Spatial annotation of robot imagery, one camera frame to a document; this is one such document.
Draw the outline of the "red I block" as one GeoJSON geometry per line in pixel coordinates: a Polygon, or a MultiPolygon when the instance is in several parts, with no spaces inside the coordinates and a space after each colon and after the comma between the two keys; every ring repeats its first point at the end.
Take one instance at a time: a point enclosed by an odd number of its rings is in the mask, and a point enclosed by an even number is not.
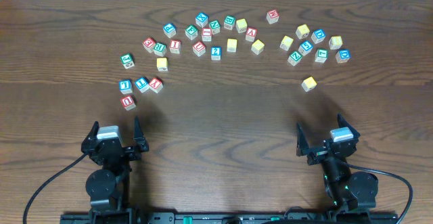
{"type": "Polygon", "coordinates": [[[169,49],[171,53],[180,54],[181,53],[181,42],[180,40],[172,39],[170,41],[169,49]]]}

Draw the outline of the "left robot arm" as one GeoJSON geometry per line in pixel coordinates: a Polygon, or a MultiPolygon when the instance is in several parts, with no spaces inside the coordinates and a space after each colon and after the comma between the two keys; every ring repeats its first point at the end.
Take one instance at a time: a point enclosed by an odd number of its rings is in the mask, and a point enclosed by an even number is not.
{"type": "Polygon", "coordinates": [[[122,145],[119,127],[100,127],[94,122],[81,144],[82,153],[101,168],[87,178],[85,188],[90,197],[90,223],[143,223],[145,218],[138,208],[129,204],[130,163],[141,160],[149,150],[148,142],[135,118],[135,145],[122,145]]]}

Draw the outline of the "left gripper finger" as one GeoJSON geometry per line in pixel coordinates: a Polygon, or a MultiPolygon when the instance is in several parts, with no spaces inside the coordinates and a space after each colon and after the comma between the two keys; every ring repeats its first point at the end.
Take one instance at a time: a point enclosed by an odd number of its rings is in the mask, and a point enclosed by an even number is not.
{"type": "Polygon", "coordinates": [[[136,116],[134,120],[134,141],[136,143],[135,147],[140,152],[148,152],[149,145],[147,139],[145,138],[141,125],[139,123],[139,118],[136,116]]]}
{"type": "Polygon", "coordinates": [[[95,121],[90,132],[85,138],[85,145],[91,145],[97,140],[97,132],[99,131],[99,123],[95,121]]]}

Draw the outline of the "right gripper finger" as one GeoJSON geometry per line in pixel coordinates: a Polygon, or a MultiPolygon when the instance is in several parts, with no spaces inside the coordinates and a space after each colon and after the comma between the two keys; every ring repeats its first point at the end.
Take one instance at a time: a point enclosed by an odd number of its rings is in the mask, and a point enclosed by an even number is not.
{"type": "Polygon", "coordinates": [[[309,144],[308,141],[306,140],[302,127],[298,122],[296,123],[296,132],[297,132],[296,155],[305,156],[309,153],[309,144]]]}
{"type": "Polygon", "coordinates": [[[361,134],[346,121],[346,119],[343,117],[341,113],[338,113],[337,121],[340,128],[344,128],[344,127],[349,128],[354,138],[358,139],[361,136],[361,134]]]}

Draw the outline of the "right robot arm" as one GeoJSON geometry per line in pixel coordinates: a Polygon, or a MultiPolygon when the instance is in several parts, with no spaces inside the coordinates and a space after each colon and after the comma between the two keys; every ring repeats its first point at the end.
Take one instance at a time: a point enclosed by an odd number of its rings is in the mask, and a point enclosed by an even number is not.
{"type": "Polygon", "coordinates": [[[367,215],[376,206],[378,178],[365,171],[352,173],[346,158],[357,151],[360,133],[341,114],[338,128],[330,131],[323,145],[311,148],[300,124],[296,125],[296,155],[306,156],[307,164],[320,164],[325,190],[334,200],[334,209],[327,211],[330,221],[347,220],[349,215],[367,215]]]}

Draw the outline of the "blue 2 block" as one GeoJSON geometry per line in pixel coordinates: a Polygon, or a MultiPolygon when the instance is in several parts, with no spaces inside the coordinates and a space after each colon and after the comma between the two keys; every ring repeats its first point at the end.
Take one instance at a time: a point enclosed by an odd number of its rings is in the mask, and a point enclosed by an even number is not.
{"type": "Polygon", "coordinates": [[[221,47],[211,47],[211,60],[218,61],[221,59],[221,47]]]}

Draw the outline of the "red A block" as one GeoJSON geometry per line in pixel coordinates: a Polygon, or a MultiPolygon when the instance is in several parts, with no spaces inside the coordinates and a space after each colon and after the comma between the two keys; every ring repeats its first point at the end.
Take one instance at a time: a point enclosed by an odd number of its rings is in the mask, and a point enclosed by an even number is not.
{"type": "Polygon", "coordinates": [[[254,42],[257,35],[257,29],[247,27],[245,39],[249,42],[254,42]]]}

